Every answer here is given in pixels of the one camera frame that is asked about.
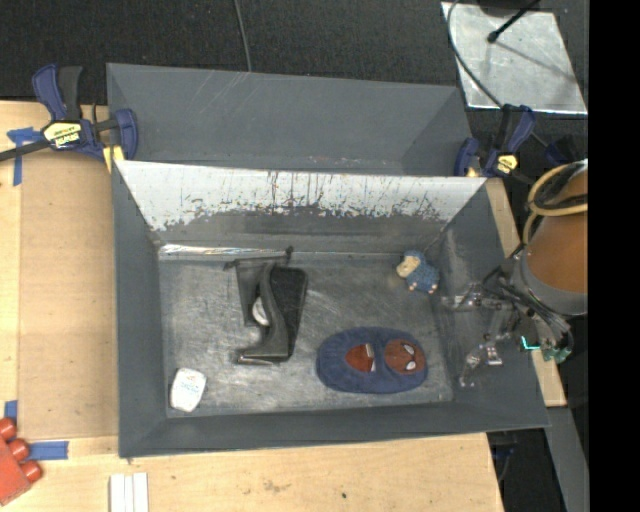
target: cable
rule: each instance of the cable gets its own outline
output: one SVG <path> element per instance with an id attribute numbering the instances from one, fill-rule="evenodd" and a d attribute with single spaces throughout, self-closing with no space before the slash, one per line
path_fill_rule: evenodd
<path id="1" fill-rule="evenodd" d="M 469 69 L 469 66 L 467 66 L 467 63 L 464 61 L 464 59 L 462 58 L 462 55 L 460 54 L 460 52 L 458 51 L 458 47 L 456 46 L 454 40 L 453 40 L 453 33 L 451 32 L 451 18 L 453 15 L 453 10 L 456 8 L 456 6 L 460 3 L 460 0 L 454 0 L 453 4 L 451 4 L 451 7 L 449 8 L 449 13 L 447 14 L 447 32 L 449 34 L 449 42 L 451 43 L 451 49 L 453 50 L 453 53 L 455 54 L 456 58 L 458 59 L 458 62 L 460 62 L 460 65 L 462 66 L 462 68 L 466 71 L 466 73 L 469 75 L 469 77 L 471 78 L 471 80 L 473 80 L 476 85 L 478 86 L 478 88 L 491 100 L 493 101 L 499 108 L 500 110 L 502 110 L 502 108 L 504 107 L 504 105 L 500 102 L 500 100 L 498 98 L 496 98 L 493 93 L 482 83 L 482 81 L 473 73 L 473 71 L 471 71 L 471 69 Z M 531 132 L 531 136 L 539 143 L 541 144 L 545 149 L 547 148 L 547 146 L 549 146 L 549 144 L 547 142 L 544 141 L 544 139 L 542 139 L 540 136 L 538 136 L 535 132 Z"/>
<path id="2" fill-rule="evenodd" d="M 247 71 L 253 71 L 251 65 L 251 55 L 249 55 L 249 44 L 247 43 L 247 34 L 244 31 L 244 23 L 242 22 L 242 13 L 240 12 L 240 3 L 238 0 L 233 0 L 233 4 L 236 6 L 236 16 L 238 17 L 238 26 L 240 27 L 240 35 L 242 36 L 242 45 L 244 46 L 244 55 L 247 59 Z"/>
<path id="3" fill-rule="evenodd" d="M 512 16 L 509 21 L 504 23 L 499 29 L 494 30 L 493 32 L 491 32 L 491 34 L 489 34 L 487 36 L 487 41 L 489 43 L 495 43 L 498 40 L 498 38 L 500 37 L 500 34 L 502 34 L 505 30 L 507 30 L 511 25 L 513 25 L 520 18 L 522 18 L 527 13 L 527 11 L 529 9 L 531 9 L 534 5 L 536 5 L 538 3 L 540 3 L 540 0 L 533 0 L 532 2 L 528 3 L 527 5 L 525 5 L 514 16 Z"/>
<path id="4" fill-rule="evenodd" d="M 568 181 L 568 178 L 573 176 L 577 170 L 581 168 L 582 163 L 579 162 L 576 165 L 562 165 L 560 167 L 556 167 L 555 169 L 551 169 L 546 174 L 542 175 L 542 177 L 534 183 L 529 191 L 529 196 L 527 197 L 527 205 L 531 209 L 533 213 L 538 215 L 546 215 L 549 217 L 561 217 L 563 215 L 571 215 L 573 213 L 582 213 L 588 210 L 588 203 L 586 201 L 586 194 L 582 194 L 580 196 L 576 196 L 575 198 L 584 198 L 584 202 L 582 204 L 574 205 L 574 206 L 566 206 L 566 207 L 554 207 L 554 206 L 540 206 L 540 202 L 536 200 L 536 195 L 538 191 L 542 188 L 544 184 L 546 184 L 551 178 L 562 175 L 565 173 L 564 182 Z"/>

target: clamp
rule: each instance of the clamp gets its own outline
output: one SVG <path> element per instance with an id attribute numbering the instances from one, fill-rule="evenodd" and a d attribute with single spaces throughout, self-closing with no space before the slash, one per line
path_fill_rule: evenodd
<path id="1" fill-rule="evenodd" d="M 514 128 L 513 117 L 517 112 L 521 116 Z M 454 176 L 504 178 L 511 175 L 518 167 L 518 148 L 529 138 L 535 124 L 536 118 L 531 108 L 504 105 L 498 134 L 488 148 L 481 147 L 480 141 L 473 137 L 464 141 L 456 157 Z"/>
<path id="2" fill-rule="evenodd" d="M 31 83 L 38 102 L 42 103 L 51 121 L 40 130 L 42 138 L 30 144 L 18 146 L 0 153 L 0 161 L 17 158 L 44 148 L 54 151 L 75 151 L 106 162 L 109 148 L 100 140 L 100 132 L 118 128 L 119 146 L 126 159 L 134 157 L 138 146 L 138 131 L 133 111 L 120 109 L 114 118 L 96 122 L 82 118 L 78 104 L 78 80 L 81 66 L 65 66 L 58 69 L 56 64 L 40 68 Z"/>

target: wooden plank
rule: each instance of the wooden plank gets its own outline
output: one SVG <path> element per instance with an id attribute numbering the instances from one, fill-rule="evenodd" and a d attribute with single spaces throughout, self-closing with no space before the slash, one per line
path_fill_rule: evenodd
<path id="1" fill-rule="evenodd" d="M 496 220 L 502 248 L 505 255 L 511 254 L 520 243 L 520 235 L 511 212 L 509 198 L 500 178 L 487 180 L 487 191 Z M 567 405 L 567 398 L 555 361 L 544 361 L 542 354 L 534 351 L 531 358 L 538 375 L 540 389 L 547 407 L 562 407 Z"/>
<path id="2" fill-rule="evenodd" d="M 70 452 L 43 462 L 43 479 L 11 510 L 107 511 L 109 476 L 139 472 L 153 512 L 504 510 L 483 434 L 128 461 L 75 440 Z"/>
<path id="3" fill-rule="evenodd" d="M 48 120 L 43 107 L 22 113 L 20 126 Z M 21 433 L 32 441 L 116 434 L 109 174 L 76 153 L 43 150 L 23 163 Z"/>
<path id="4" fill-rule="evenodd" d="M 0 151 L 14 147 L 9 130 L 26 128 L 25 117 L 46 110 L 39 104 L 0 101 Z M 14 161 L 0 162 L 0 402 L 18 398 L 21 188 L 13 186 Z"/>

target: blue slipper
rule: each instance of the blue slipper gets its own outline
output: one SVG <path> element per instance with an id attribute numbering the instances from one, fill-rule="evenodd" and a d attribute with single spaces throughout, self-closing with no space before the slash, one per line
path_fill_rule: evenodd
<path id="1" fill-rule="evenodd" d="M 383 327 L 356 327 L 327 338 L 316 372 L 325 386 L 351 393 L 398 393 L 427 377 L 420 343 L 411 334 Z"/>

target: black cable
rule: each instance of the black cable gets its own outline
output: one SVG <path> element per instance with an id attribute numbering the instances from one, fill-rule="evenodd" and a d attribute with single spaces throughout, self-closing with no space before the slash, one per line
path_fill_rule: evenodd
<path id="1" fill-rule="evenodd" d="M 236 6 L 236 16 L 238 18 L 238 26 L 240 27 L 240 35 L 242 36 L 242 45 L 244 46 L 244 55 L 247 59 L 247 71 L 253 71 L 251 65 L 251 55 L 249 55 L 249 44 L 247 43 L 247 34 L 244 31 L 244 23 L 242 22 L 242 13 L 240 12 L 240 4 L 238 0 L 233 0 L 233 4 Z"/>
<path id="2" fill-rule="evenodd" d="M 467 66 L 467 63 L 464 61 L 464 59 L 462 58 L 462 55 L 460 55 L 460 52 L 458 51 L 458 47 L 456 46 L 454 40 L 453 40 L 453 33 L 451 32 L 451 18 L 453 15 L 453 10 L 456 8 L 456 6 L 460 3 L 460 0 L 454 0 L 453 4 L 451 4 L 451 7 L 449 8 L 449 12 L 447 13 L 447 32 L 449 34 L 449 42 L 451 44 L 451 49 L 453 50 L 453 53 L 455 54 L 456 58 L 458 59 L 458 62 L 460 62 L 460 65 L 462 66 L 462 68 L 466 71 L 466 73 L 469 75 L 469 77 L 471 78 L 471 80 L 473 80 L 476 85 L 480 88 L 480 90 L 491 100 L 493 101 L 499 108 L 500 110 L 502 110 L 504 108 L 504 105 L 500 102 L 500 100 L 498 98 L 496 98 L 493 93 L 487 89 L 487 87 L 482 83 L 482 81 L 480 81 L 480 79 L 473 73 L 473 71 L 471 71 L 471 69 L 469 69 L 469 66 Z M 545 149 L 549 146 L 548 143 L 546 143 L 541 137 L 539 137 L 535 132 L 531 132 L 531 136 L 539 143 L 541 144 Z"/>
<path id="3" fill-rule="evenodd" d="M 533 0 L 532 2 L 525 5 L 522 9 L 520 9 L 516 14 L 514 14 L 506 23 L 503 23 L 502 26 L 487 36 L 487 42 L 495 43 L 500 34 L 502 34 L 505 30 L 507 30 L 511 25 L 513 25 L 516 21 L 522 18 L 529 9 L 531 9 L 534 5 L 540 3 L 540 0 Z"/>

